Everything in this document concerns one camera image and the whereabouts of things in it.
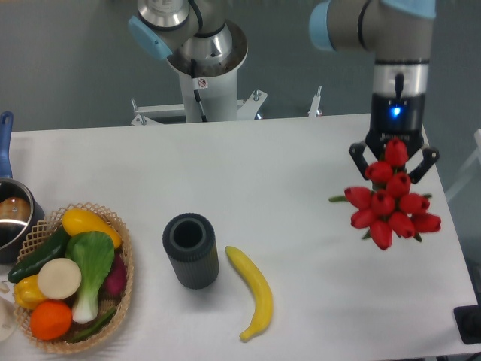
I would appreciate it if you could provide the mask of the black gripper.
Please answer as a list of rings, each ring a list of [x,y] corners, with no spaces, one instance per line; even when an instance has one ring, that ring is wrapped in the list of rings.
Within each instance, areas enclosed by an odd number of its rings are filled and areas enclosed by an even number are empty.
[[[384,153],[384,145],[392,138],[398,138],[405,143],[409,158],[421,148],[422,161],[409,173],[412,184],[420,182],[440,158],[436,147],[422,146],[424,107],[425,95],[401,99],[372,95],[366,139],[349,146],[349,155],[362,177],[366,177],[368,167]]]

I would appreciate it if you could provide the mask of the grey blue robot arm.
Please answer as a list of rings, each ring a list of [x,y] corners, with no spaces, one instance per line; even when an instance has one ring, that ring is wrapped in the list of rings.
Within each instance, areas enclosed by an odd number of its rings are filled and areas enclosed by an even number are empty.
[[[405,143],[409,156],[423,156],[410,173],[412,182],[438,160],[438,151],[422,137],[435,8],[433,1],[324,1],[310,15],[316,48],[375,55],[370,128],[349,149],[360,172],[368,166],[365,149],[380,159],[392,138]],[[188,122],[254,118],[259,104],[237,98],[247,39],[228,20],[224,1],[139,1],[137,9],[129,31],[151,57],[177,72]]]

